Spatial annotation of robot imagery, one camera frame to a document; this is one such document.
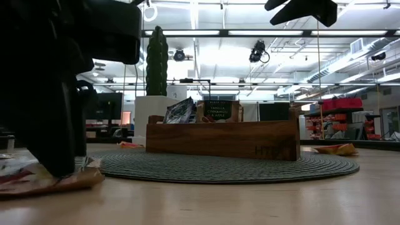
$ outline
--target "white planter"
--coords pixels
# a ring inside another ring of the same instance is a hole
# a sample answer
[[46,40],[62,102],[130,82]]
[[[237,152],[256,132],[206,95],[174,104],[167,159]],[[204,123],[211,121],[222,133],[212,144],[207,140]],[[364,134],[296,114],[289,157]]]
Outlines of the white planter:
[[133,143],[146,144],[146,126],[149,116],[165,116],[167,107],[180,100],[165,96],[140,96],[135,99],[135,137]]

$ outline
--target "wooden box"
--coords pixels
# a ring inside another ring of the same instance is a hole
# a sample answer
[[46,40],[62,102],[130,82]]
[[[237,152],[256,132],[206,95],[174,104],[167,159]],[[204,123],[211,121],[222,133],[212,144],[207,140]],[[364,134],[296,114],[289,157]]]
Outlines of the wooden box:
[[299,123],[295,109],[287,121],[156,124],[149,116],[146,151],[295,161],[300,157]]

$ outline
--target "table surface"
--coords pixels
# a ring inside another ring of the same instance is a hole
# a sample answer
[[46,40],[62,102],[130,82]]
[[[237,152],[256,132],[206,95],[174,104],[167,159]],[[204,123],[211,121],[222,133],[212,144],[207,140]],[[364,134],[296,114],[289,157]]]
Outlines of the table surface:
[[[116,148],[90,144],[89,151]],[[107,178],[93,189],[1,201],[6,225],[399,224],[400,152],[358,149],[360,171],[282,184],[170,184]]]

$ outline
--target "green cactus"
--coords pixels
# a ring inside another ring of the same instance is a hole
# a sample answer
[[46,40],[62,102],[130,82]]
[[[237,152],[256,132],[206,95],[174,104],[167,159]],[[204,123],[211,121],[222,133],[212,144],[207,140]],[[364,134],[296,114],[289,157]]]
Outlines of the green cactus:
[[159,26],[156,26],[149,39],[146,61],[147,95],[167,96],[168,45]]

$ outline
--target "gray woven rug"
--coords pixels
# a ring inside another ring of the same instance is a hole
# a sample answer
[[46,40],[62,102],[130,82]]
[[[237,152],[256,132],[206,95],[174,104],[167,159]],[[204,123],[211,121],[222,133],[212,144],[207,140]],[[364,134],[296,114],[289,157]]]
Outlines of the gray woven rug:
[[255,184],[324,179],[359,170],[352,159],[302,152],[296,162],[183,154],[144,149],[92,152],[106,176],[172,183]]

